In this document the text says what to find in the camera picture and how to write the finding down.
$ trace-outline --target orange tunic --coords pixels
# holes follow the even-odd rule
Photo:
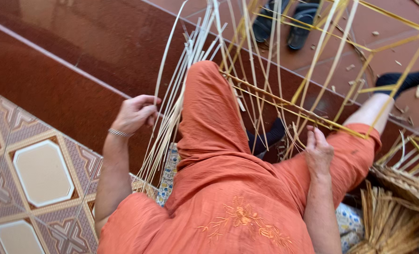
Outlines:
[[[165,207],[143,193],[123,200],[101,231],[99,254],[314,253],[302,219],[310,184],[303,155],[274,165],[251,155],[236,107],[216,64],[190,68],[173,192]],[[337,206],[368,173],[379,133],[364,140],[338,132],[327,141]]]

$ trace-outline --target hand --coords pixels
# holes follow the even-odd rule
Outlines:
[[[153,95],[139,95],[123,101],[111,128],[126,133],[134,133],[145,123],[153,126],[158,116],[156,105],[153,105],[154,99]],[[159,103],[161,103],[161,99],[157,98],[156,104]]]
[[[307,147],[305,160],[311,178],[330,177],[330,162],[333,158],[333,147],[327,143],[324,134],[313,126],[307,126]]]

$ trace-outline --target bangle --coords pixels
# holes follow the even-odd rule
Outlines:
[[[122,136],[122,137],[131,137],[131,136],[134,135],[134,133],[126,133],[126,132],[123,132],[123,131],[114,130],[112,128],[110,128],[109,130],[107,130],[107,132],[109,134],[114,135],[114,136]]]

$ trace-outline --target blue patterned cloth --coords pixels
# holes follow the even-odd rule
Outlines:
[[[159,192],[156,196],[156,203],[162,207],[166,203],[173,188],[173,177],[177,173],[177,164],[181,158],[178,155],[177,144],[171,143],[167,151],[166,165],[164,165],[164,173],[162,175]]]
[[[335,210],[338,230],[342,240],[342,251],[346,253],[352,246],[365,238],[362,211],[340,203]]]

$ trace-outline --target black sock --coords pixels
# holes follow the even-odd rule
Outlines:
[[[249,148],[252,150],[253,142],[255,141],[255,135],[247,132],[247,136],[249,137]],[[282,121],[280,118],[276,118],[274,123],[272,124],[272,127],[270,128],[269,132],[266,132],[266,138],[268,145],[271,146],[278,141],[280,141],[283,136],[285,135],[285,128],[283,127]],[[266,150],[266,147],[263,145],[264,142],[264,135],[258,135],[257,141],[255,143],[255,149],[253,151],[253,155],[258,155],[260,153],[263,153]]]
[[[401,73],[385,73],[381,77],[378,78],[376,81],[376,86],[383,86],[383,85],[389,85],[389,84],[396,84],[399,77],[401,77]],[[415,87],[419,85],[419,71],[418,72],[412,72],[407,75],[406,79],[404,80],[401,87],[396,92],[393,99],[398,98],[398,96],[405,90],[410,89],[412,87]],[[375,93],[381,93],[381,94],[391,94],[392,91],[375,91]]]

